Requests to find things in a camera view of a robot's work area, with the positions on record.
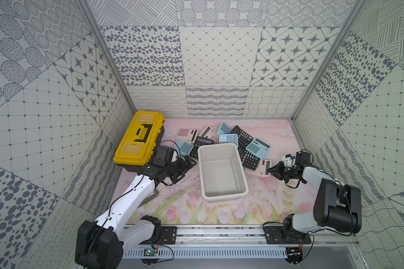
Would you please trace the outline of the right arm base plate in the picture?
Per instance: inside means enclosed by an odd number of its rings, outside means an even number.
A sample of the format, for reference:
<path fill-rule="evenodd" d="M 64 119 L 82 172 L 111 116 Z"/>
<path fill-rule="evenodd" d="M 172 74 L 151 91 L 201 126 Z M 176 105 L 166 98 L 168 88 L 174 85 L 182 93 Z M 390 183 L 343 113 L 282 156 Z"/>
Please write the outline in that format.
<path fill-rule="evenodd" d="M 297 232 L 292 228 L 286 229 L 279 225 L 263 225 L 262 230 L 266 238 L 267 244 L 312 244 L 313 241 L 308 234 Z"/>

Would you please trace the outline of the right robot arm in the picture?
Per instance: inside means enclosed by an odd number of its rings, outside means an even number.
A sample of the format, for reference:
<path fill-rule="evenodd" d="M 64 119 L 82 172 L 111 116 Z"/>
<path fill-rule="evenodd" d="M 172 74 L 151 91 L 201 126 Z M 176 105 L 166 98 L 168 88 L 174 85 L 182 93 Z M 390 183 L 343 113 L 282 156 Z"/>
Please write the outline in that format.
<path fill-rule="evenodd" d="M 285 155 L 267 170 L 289 188 L 310 183 L 317 190 L 313 208 L 308 213 L 288 215 L 281 235 L 298 240 L 322 230 L 345 236 L 357 234 L 362 226 L 361 190 L 341 183 L 313 165 L 313 160 L 313 154 L 304 149 L 294 156 Z"/>

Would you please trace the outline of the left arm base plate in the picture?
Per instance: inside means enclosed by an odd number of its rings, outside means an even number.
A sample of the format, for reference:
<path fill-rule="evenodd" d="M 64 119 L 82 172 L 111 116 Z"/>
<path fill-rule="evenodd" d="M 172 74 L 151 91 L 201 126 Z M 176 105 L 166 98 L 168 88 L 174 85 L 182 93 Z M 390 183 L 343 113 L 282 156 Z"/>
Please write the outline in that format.
<path fill-rule="evenodd" d="M 155 228 L 153 237 L 142 242 L 141 244 L 173 245 L 176 243 L 176 237 L 176 226 L 162 226 L 161 228 Z"/>

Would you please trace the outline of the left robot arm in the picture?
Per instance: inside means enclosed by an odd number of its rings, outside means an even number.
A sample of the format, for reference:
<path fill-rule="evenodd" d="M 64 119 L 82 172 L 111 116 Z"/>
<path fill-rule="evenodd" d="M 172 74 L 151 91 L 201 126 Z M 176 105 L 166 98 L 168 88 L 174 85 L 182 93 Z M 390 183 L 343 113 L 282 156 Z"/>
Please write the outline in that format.
<path fill-rule="evenodd" d="M 75 262 L 85 269 L 116 269 L 123 255 L 140 243 L 158 243 L 161 239 L 161 221 L 143 216 L 135 225 L 126 224 L 140 204 L 165 179 L 178 183 L 196 166 L 196 161 L 180 151 L 160 146 L 153 157 L 137 171 L 130 187 L 109 209 L 94 221 L 84 221 L 76 237 Z"/>

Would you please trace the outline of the white plastic storage box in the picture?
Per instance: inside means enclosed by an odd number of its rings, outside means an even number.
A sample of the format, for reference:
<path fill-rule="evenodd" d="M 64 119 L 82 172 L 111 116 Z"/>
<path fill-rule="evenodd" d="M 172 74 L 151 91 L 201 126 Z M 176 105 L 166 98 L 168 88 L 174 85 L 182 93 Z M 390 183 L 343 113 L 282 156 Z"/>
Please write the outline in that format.
<path fill-rule="evenodd" d="M 233 143 L 205 145 L 198 149 L 202 196 L 206 201 L 226 201 L 249 193 L 238 148 Z"/>

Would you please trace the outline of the small black calculator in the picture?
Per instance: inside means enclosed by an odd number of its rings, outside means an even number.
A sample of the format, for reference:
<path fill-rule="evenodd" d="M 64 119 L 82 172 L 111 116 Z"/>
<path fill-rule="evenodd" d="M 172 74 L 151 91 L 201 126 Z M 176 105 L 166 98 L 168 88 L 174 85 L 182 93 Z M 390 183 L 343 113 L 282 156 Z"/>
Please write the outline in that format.
<path fill-rule="evenodd" d="M 202 146 L 213 145 L 214 141 L 205 137 L 198 136 L 194 142 L 194 147 L 189 156 L 193 159 L 198 159 L 198 149 Z"/>

